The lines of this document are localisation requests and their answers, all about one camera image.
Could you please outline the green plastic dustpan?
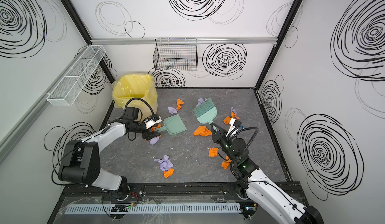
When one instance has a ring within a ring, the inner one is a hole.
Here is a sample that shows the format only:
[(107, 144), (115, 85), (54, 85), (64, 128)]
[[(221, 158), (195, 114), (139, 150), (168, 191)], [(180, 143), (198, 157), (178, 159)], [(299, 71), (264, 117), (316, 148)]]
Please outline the green plastic dustpan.
[(163, 120), (163, 124), (160, 128), (155, 129), (157, 132), (167, 131), (170, 136), (175, 136), (186, 131), (187, 128), (184, 125), (179, 114), (167, 117)]

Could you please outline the green hand brush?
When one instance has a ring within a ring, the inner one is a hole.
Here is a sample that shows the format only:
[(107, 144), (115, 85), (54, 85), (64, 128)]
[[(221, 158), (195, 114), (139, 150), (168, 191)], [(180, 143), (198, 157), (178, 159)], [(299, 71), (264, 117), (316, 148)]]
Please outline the green hand brush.
[(213, 120), (216, 118), (218, 113), (211, 98), (206, 99), (199, 106), (193, 108), (192, 112), (199, 123), (210, 125), (213, 123)]

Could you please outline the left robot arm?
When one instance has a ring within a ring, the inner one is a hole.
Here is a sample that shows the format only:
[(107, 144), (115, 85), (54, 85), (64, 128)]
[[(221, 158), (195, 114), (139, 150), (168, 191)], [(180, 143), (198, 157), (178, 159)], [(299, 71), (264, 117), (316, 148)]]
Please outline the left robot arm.
[(57, 177), (60, 181), (98, 187), (117, 193), (123, 201), (131, 194), (127, 179), (101, 168), (100, 152), (116, 139), (130, 133), (141, 134), (151, 140), (160, 134), (151, 129), (161, 122), (154, 113), (142, 122), (138, 120), (140, 109), (129, 107), (123, 115), (104, 129), (81, 140), (71, 140), (65, 145), (63, 157), (58, 161)]

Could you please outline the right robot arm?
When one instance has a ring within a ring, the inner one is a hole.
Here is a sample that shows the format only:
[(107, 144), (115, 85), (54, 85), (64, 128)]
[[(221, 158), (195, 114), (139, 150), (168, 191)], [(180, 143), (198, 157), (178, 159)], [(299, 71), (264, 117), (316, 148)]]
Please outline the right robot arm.
[(257, 136), (257, 127), (241, 125), (227, 131), (210, 123), (212, 140), (220, 145), (230, 160), (230, 171), (241, 185), (247, 198), (261, 206), (280, 224), (323, 224), (321, 213), (306, 207), (270, 180), (249, 157), (249, 146)]

